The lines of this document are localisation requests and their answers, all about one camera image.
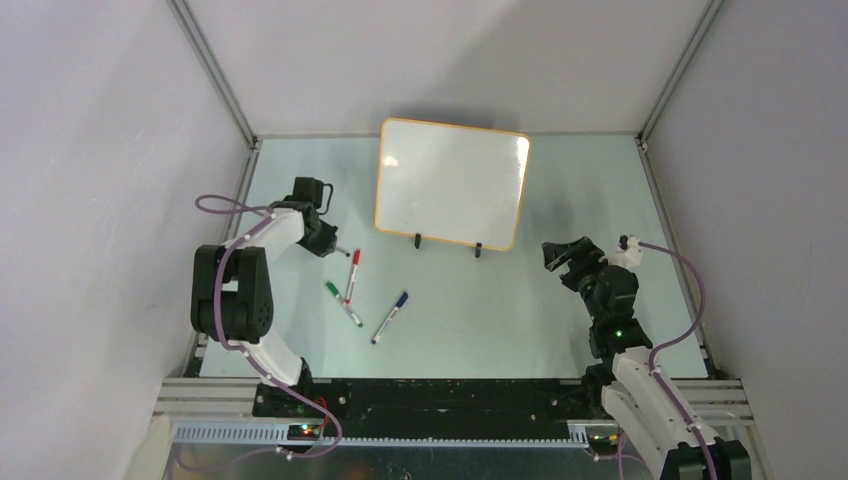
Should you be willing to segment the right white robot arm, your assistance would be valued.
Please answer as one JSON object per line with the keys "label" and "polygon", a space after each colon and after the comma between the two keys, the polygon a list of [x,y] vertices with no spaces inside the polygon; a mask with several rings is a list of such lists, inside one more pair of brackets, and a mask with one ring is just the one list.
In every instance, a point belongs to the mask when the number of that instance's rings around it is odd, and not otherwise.
{"label": "right white robot arm", "polygon": [[635,316],[635,269],[651,247],[628,235],[613,253],[587,237],[541,246],[545,269],[567,269],[560,281],[580,296],[590,318],[589,346],[598,362],[581,379],[583,408],[596,418],[611,416],[619,441],[633,445],[655,479],[750,479],[753,466],[743,443],[722,439],[659,362],[661,351],[694,335],[703,313],[696,313],[684,333],[659,345]]}

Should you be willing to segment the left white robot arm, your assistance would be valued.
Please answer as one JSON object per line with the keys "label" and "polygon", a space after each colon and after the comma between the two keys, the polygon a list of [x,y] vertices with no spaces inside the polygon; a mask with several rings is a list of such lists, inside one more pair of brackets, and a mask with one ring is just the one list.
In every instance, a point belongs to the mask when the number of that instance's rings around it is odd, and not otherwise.
{"label": "left white robot arm", "polygon": [[335,226],[324,220],[333,184],[298,177],[293,190],[268,205],[230,202],[227,214],[256,214],[245,233],[197,248],[193,260],[190,323],[254,368],[262,383],[279,387],[277,402],[292,416],[304,416],[316,403],[307,362],[273,329],[274,298],[270,263],[291,247],[318,258],[336,250]]}

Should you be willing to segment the yellow framed whiteboard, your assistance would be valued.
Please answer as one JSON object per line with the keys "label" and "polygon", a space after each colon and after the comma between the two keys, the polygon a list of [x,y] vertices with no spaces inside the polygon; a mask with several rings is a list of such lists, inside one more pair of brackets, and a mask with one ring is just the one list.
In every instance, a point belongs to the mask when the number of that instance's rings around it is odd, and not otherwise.
{"label": "yellow framed whiteboard", "polygon": [[388,118],[380,130],[374,225],[383,233],[509,251],[531,152],[524,133]]}

